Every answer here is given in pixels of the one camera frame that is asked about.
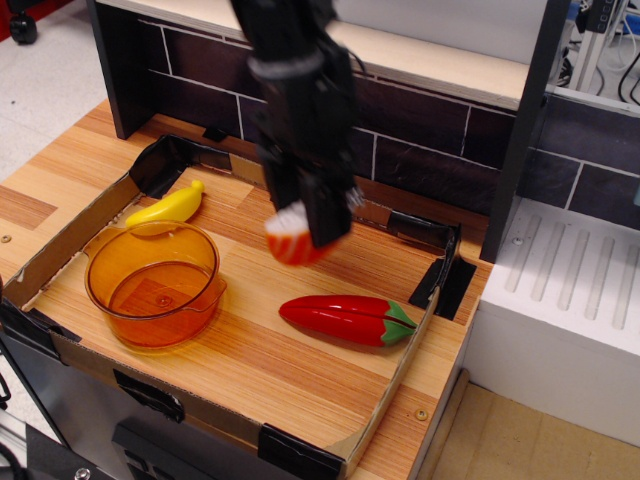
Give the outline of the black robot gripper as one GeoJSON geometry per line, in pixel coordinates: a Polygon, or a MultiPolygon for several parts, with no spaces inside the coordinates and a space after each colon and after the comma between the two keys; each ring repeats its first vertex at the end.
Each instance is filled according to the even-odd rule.
{"type": "Polygon", "coordinates": [[[282,210],[302,200],[314,247],[329,246],[352,225],[349,135],[357,109],[350,54],[317,47],[286,60],[253,56],[248,65],[266,100],[255,121],[271,202],[282,210]]]}

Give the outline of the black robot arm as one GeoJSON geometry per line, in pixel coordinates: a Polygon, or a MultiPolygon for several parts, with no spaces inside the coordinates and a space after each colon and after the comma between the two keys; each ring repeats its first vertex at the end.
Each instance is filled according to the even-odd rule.
{"type": "Polygon", "coordinates": [[[255,116],[271,201],[298,207],[326,247],[351,229],[361,201],[350,135],[357,118],[351,55],[327,32],[330,1],[235,1],[265,107],[255,116]]]}

